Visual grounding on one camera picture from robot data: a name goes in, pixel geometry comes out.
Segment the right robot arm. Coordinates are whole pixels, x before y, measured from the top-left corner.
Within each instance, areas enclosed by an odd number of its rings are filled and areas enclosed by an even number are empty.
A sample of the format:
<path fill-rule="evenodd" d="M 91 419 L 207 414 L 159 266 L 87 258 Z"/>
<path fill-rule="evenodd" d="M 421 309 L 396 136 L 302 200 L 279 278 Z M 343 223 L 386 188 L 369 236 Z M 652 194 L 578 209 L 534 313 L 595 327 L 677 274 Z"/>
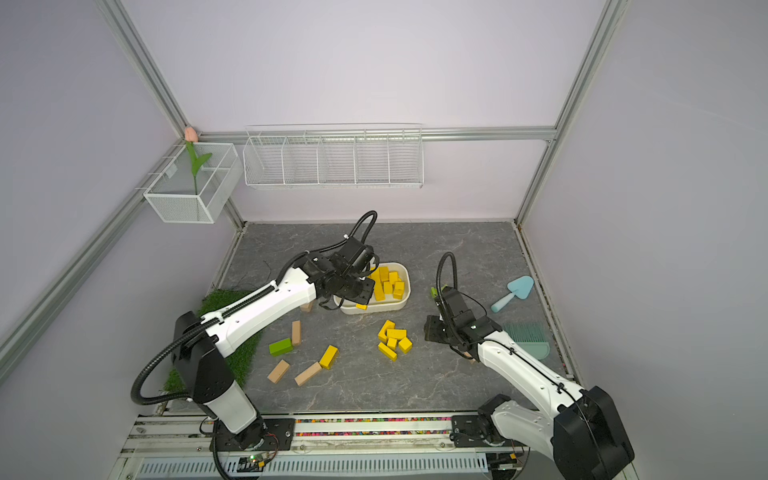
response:
<path fill-rule="evenodd" d="M 425 340 L 495 371 L 533 405 L 498 395 L 478 410 L 493 443 L 514 440 L 550 458 L 566 479 L 613 479 L 635 452 L 611 396 L 589 390 L 546 367 L 488 316 L 475 316 L 466 296 L 446 286 L 437 315 L 427 317 Z"/>

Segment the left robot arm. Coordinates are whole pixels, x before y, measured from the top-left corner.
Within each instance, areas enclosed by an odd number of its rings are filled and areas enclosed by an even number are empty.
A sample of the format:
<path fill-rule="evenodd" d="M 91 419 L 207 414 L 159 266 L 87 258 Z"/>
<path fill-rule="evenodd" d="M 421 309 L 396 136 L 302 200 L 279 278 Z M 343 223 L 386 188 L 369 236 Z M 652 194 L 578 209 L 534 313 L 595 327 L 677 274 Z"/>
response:
<path fill-rule="evenodd" d="M 221 309 L 197 316 L 187 312 L 175 324 L 174 338 L 139 372 L 131 390 L 137 405 L 155 405 L 177 397 L 190 400 L 224 428 L 240 450 L 263 443 L 269 433 L 263 416 L 238 384 L 228 357 L 266 326 L 318 300 L 370 301 L 370 275 L 378 257 L 372 246 L 349 236 L 343 241 L 291 257 L 275 279 Z M 185 389 L 145 396 L 150 374 L 170 358 Z"/>

